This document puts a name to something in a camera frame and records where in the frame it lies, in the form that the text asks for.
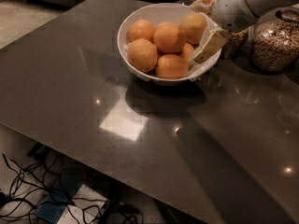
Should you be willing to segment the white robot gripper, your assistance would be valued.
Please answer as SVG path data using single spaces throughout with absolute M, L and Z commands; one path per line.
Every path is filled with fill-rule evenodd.
M 241 32 L 259 19 L 250 6 L 249 0 L 196 0 L 190 8 L 194 12 L 202 12 L 208 16 L 212 14 L 212 20 L 223 28 L 204 32 L 199 47 L 189 59 L 191 63 L 207 61 L 227 43 L 229 32 Z

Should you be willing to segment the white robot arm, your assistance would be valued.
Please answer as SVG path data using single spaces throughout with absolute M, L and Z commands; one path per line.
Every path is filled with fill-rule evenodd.
M 230 33 L 239 33 L 254 25 L 260 17 L 276 7 L 295 5 L 299 0 L 196 0 L 190 8 L 203 12 L 218 24 L 218 29 L 192 54 L 192 60 L 203 63 L 218 52 L 229 39 Z

